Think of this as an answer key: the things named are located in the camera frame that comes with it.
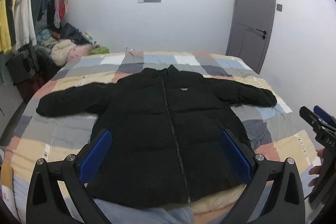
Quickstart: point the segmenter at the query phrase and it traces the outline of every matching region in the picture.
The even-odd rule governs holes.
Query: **bedspread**
[[[96,115],[78,115],[47,118],[36,113],[39,100],[46,94],[81,86],[91,82],[117,82],[143,68],[161,70],[173,64],[179,70],[194,71],[204,77],[229,79],[269,89],[277,98],[272,108],[234,106],[232,110],[244,124],[252,149],[268,160],[295,159],[299,172],[304,172],[316,158],[315,148],[304,130],[293,123],[293,112],[264,79],[252,71],[241,59],[230,56],[186,52],[127,52],[82,57],[68,63],[46,83],[28,103],[14,136],[6,148],[4,161],[13,168],[15,206],[25,223],[26,198],[29,181],[37,159],[63,160],[68,154],[77,154],[90,140]],[[68,192],[60,182],[64,197]],[[223,209],[235,202],[243,186],[204,197],[188,204],[194,214]]]

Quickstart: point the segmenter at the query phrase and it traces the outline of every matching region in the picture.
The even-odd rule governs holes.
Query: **black puffer jacket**
[[[187,203],[237,186],[219,133],[228,128],[251,145],[230,105],[276,103],[269,90],[170,66],[144,69],[116,84],[92,83],[51,93],[36,111],[49,117],[98,113],[91,139],[102,128],[115,137],[87,190],[94,198],[148,208]]]

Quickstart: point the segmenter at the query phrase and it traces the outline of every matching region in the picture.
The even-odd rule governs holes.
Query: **blue textured pad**
[[[239,181],[249,184],[252,180],[251,166],[225,130],[219,135],[219,143]]]
[[[330,122],[331,116],[319,106],[314,106],[314,113],[326,123]]]
[[[92,180],[111,144],[111,132],[106,130],[79,166],[78,178],[82,184]]]

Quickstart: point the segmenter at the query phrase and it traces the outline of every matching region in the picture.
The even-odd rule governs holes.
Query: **door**
[[[271,36],[276,0],[235,0],[226,55],[260,73]]]

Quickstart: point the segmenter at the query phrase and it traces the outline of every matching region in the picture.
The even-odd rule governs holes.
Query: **silver bolt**
[[[288,159],[287,159],[287,162],[288,162],[289,164],[294,164],[294,163],[295,163],[295,161],[294,161],[292,158],[288,158]]]
[[[36,161],[36,163],[37,163],[38,165],[41,165],[43,162],[44,162],[44,159],[42,159],[42,158],[40,158],[40,159],[38,159],[38,160]]]
[[[75,158],[76,158],[76,155],[74,155],[74,154],[70,154],[70,155],[67,156],[68,161],[73,161]]]
[[[258,160],[258,161],[263,161],[265,159],[265,157],[262,155],[262,154],[256,154],[255,155],[255,158]]]

